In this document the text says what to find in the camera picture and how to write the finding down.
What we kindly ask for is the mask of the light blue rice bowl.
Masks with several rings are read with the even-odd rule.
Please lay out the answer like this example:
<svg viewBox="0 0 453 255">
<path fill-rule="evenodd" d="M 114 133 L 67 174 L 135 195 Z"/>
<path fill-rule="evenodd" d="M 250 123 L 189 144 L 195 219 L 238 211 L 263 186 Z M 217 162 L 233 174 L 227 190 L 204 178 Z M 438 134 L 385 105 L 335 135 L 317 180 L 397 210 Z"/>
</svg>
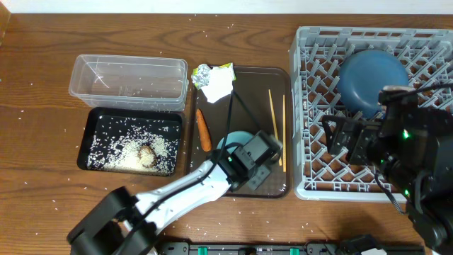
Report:
<svg viewBox="0 0 453 255">
<path fill-rule="evenodd" d="M 244 146 L 252 138 L 253 135 L 246 131 L 230 132 L 226 139 L 226 150 L 231 154 L 238 146 Z"/>
</svg>

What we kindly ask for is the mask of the blue plate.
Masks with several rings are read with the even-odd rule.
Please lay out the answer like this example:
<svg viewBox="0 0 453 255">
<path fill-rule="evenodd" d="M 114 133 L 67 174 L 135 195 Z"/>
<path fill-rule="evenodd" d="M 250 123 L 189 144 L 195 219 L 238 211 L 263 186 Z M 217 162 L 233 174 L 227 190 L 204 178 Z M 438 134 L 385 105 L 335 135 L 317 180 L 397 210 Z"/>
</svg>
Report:
<svg viewBox="0 0 453 255">
<path fill-rule="evenodd" d="M 408 86 L 408 72 L 388 52 L 365 50 L 349 56 L 340 66 L 337 91 L 347 110 L 370 119 L 381 110 L 379 92 L 385 86 Z"/>
</svg>

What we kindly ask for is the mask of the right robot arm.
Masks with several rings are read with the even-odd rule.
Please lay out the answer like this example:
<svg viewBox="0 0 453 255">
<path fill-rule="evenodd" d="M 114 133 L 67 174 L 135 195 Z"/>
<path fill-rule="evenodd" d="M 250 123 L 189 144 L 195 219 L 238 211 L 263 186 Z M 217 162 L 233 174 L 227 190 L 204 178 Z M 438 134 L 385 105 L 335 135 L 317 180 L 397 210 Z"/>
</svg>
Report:
<svg viewBox="0 0 453 255">
<path fill-rule="evenodd" d="M 328 153 L 347 149 L 351 165 L 375 166 L 406 199 L 405 208 L 391 191 L 385 194 L 413 223 L 425 245 L 438 254 L 452 253 L 452 114 L 421 108 L 424 90 L 385 86 L 378 104 L 384 118 L 375 121 L 325 115 L 321 119 Z"/>
</svg>

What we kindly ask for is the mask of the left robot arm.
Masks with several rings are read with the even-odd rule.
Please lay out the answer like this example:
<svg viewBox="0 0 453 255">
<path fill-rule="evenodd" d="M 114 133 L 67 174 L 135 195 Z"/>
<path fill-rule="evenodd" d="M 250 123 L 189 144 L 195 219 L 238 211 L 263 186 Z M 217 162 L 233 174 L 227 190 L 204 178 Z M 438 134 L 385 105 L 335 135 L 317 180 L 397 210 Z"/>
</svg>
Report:
<svg viewBox="0 0 453 255">
<path fill-rule="evenodd" d="M 223 142 L 193 172 L 166 186 L 131 195 L 107 194 L 67 235 L 72 254 L 149 254 L 172 222 L 245 183 L 259 186 L 283 144 L 260 131 L 246 144 Z"/>
</svg>

